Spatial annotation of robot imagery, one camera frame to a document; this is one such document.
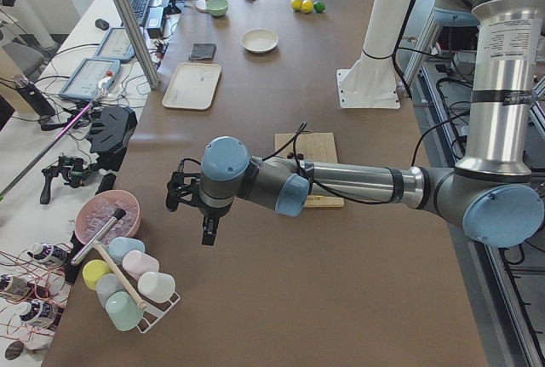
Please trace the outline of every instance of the cup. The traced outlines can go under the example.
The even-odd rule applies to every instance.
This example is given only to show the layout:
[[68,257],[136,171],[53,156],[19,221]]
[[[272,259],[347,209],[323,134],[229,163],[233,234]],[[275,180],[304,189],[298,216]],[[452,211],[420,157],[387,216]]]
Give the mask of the cup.
[[146,272],[138,279],[138,291],[156,303],[170,299],[176,289],[176,281],[168,273]]
[[118,265],[123,262],[123,258],[131,250],[139,250],[146,253],[146,246],[139,239],[117,237],[114,238],[108,245],[108,254],[112,257],[113,261]]
[[123,258],[123,269],[136,281],[146,272],[159,272],[159,262],[139,250],[131,250]]
[[112,269],[101,259],[93,259],[83,267],[83,281],[91,290],[96,290],[96,283]]
[[138,325],[144,316],[144,310],[140,309],[127,292],[116,292],[106,301],[108,316],[121,331],[131,330]]
[[96,283],[96,294],[99,296],[99,302],[102,307],[106,307],[106,302],[111,295],[120,291],[125,291],[125,288],[119,278],[113,273],[104,275]]

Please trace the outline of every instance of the green lime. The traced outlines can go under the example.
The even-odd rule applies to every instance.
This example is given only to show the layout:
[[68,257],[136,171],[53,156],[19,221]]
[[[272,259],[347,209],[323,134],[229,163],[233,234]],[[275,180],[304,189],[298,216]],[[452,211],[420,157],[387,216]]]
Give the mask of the green lime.
[[316,12],[324,12],[325,11],[325,4],[321,1],[316,1],[314,3],[314,10]]

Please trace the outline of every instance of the computer mouse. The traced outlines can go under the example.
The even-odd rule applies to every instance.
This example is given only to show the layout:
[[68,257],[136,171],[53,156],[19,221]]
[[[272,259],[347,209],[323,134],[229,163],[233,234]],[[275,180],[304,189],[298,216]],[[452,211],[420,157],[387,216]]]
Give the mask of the computer mouse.
[[102,31],[106,31],[110,27],[110,24],[108,23],[107,20],[103,20],[102,18],[99,18],[98,20],[95,21],[95,26],[101,29]]

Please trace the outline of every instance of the yellow cup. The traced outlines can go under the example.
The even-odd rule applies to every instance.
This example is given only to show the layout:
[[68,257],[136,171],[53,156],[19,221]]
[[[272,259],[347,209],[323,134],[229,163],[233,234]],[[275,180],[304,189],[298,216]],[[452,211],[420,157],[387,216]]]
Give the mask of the yellow cup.
[[100,259],[93,259],[83,267],[83,281],[89,289],[96,290],[96,283],[107,273],[112,273],[108,264]]

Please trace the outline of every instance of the green bowl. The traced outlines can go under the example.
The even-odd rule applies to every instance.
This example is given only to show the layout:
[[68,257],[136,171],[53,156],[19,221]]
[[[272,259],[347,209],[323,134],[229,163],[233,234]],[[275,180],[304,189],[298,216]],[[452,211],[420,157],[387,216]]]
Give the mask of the green bowl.
[[223,16],[227,13],[229,2],[227,0],[209,0],[206,10],[212,16]]

